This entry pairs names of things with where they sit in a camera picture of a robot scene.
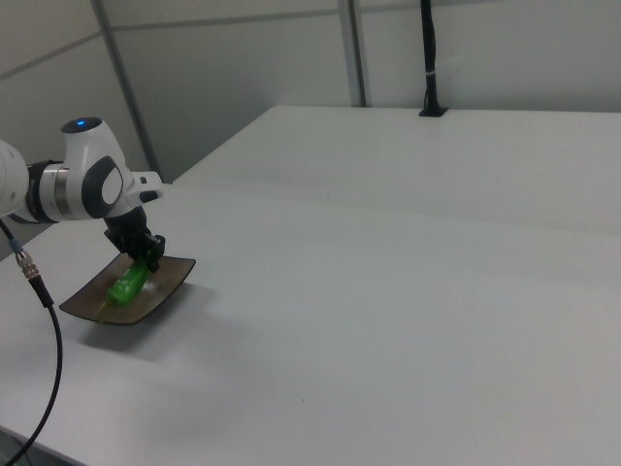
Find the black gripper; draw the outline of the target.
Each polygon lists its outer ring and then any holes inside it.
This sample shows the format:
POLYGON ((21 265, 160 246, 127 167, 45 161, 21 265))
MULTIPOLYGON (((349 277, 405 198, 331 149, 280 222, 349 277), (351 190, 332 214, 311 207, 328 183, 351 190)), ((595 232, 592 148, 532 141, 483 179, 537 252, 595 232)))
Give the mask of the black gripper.
POLYGON ((151 273, 159 269, 166 239, 150 234, 143 207, 136 207, 122 216, 108 217, 105 223, 105 236, 120 253, 128 254, 133 260, 144 258, 151 273))

